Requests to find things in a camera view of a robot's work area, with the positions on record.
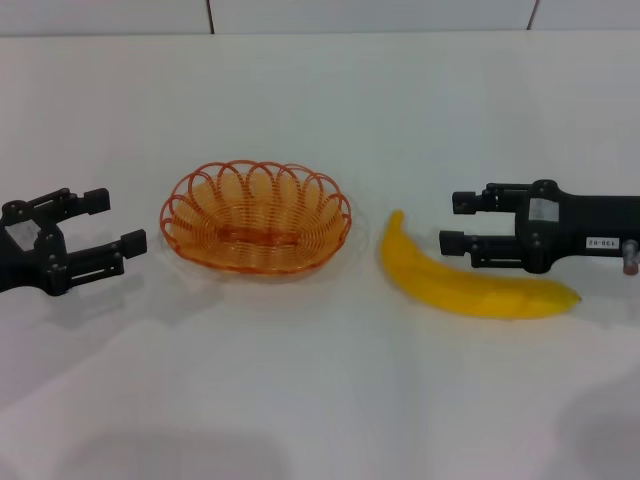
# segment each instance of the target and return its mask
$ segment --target white tabletop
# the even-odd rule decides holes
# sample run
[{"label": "white tabletop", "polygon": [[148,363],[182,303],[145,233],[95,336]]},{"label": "white tabletop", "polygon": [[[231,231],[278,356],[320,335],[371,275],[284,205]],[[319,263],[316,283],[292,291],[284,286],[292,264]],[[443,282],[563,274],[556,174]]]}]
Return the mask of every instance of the white tabletop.
[{"label": "white tabletop", "polygon": [[[640,279],[573,258],[584,301],[507,323],[393,289],[394,208],[436,247],[454,190],[552,178],[640,194],[640,33],[0,40],[0,203],[69,187],[112,210],[71,249],[145,228],[122,277],[0,295],[2,480],[617,480],[640,471]],[[292,283],[222,280],[158,238],[211,160],[296,162],[357,206]],[[461,264],[469,266],[468,259]]]}]

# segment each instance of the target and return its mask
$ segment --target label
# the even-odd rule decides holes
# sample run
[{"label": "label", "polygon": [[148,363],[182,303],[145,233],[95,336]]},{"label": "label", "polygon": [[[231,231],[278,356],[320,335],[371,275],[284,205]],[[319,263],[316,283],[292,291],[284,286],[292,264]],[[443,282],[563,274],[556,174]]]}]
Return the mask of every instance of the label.
[{"label": "label", "polygon": [[38,232],[40,232],[40,227],[33,220],[16,223],[15,225],[5,227],[5,229],[7,233],[11,235],[13,241],[25,252],[33,250],[33,245],[38,238]]},{"label": "label", "polygon": [[608,237],[587,237],[587,248],[618,250],[620,248],[620,239]]},{"label": "label", "polygon": [[560,204],[546,198],[532,198],[529,201],[529,220],[542,222],[560,221]]}]

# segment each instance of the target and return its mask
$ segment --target white label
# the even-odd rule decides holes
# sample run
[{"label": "white label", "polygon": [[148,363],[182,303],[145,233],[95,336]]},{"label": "white label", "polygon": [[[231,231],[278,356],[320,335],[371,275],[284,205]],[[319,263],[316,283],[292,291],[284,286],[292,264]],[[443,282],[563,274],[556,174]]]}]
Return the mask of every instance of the white label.
[{"label": "white label", "polygon": [[13,241],[16,242],[22,250],[28,252],[29,250],[33,250],[33,245],[38,238],[40,227],[33,220],[27,220],[26,222],[10,225],[6,227],[6,230],[7,233],[11,235],[11,238],[13,238]]},{"label": "white label", "polygon": [[532,198],[529,201],[529,220],[558,222],[560,220],[560,204],[546,198]]},{"label": "white label", "polygon": [[607,237],[587,237],[587,248],[604,248],[607,250],[618,250],[620,248],[620,239]]}]

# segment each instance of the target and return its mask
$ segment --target yellow banana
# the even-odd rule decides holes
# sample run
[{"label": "yellow banana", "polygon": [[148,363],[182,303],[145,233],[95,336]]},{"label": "yellow banana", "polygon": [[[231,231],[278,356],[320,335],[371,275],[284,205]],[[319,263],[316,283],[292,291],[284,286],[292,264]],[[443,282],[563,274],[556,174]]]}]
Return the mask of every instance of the yellow banana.
[{"label": "yellow banana", "polygon": [[580,302],[561,283],[465,272],[436,262],[404,233],[403,221],[403,212],[391,214],[382,265],[398,287],[418,300],[453,313],[505,320],[557,315]]}]

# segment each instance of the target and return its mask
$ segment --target orange wire basket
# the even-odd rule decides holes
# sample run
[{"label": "orange wire basket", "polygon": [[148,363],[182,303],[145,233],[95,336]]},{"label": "orange wire basket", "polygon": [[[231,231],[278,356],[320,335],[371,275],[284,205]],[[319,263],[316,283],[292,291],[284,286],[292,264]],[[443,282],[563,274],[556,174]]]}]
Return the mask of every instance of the orange wire basket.
[{"label": "orange wire basket", "polygon": [[350,228],[351,206],[331,178],[251,160],[203,165],[176,185],[160,213],[160,229],[178,255],[241,273],[320,267]]}]

